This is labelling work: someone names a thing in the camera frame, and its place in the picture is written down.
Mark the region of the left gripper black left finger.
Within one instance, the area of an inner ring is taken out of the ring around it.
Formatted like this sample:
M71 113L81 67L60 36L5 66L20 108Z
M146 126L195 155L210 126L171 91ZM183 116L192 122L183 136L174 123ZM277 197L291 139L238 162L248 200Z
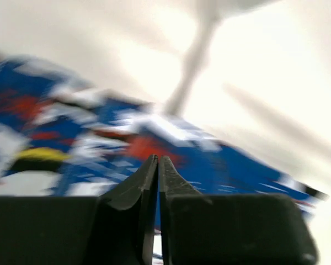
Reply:
M0 264L151 264L158 158L98 197L0 197Z

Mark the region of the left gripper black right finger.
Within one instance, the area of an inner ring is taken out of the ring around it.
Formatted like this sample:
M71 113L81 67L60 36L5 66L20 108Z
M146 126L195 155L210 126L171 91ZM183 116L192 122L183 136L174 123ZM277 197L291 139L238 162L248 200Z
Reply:
M159 162L165 264L316 264L314 239L293 200L278 194L204 195Z

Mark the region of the blue white red patterned trousers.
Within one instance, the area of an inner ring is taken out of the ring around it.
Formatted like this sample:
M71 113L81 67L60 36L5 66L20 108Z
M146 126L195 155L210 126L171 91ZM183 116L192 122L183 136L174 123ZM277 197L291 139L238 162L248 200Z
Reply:
M159 162L204 195L278 194L303 219L325 194L284 176L182 119L106 97L47 61L0 61L0 197L98 197L158 158L151 264L162 255Z

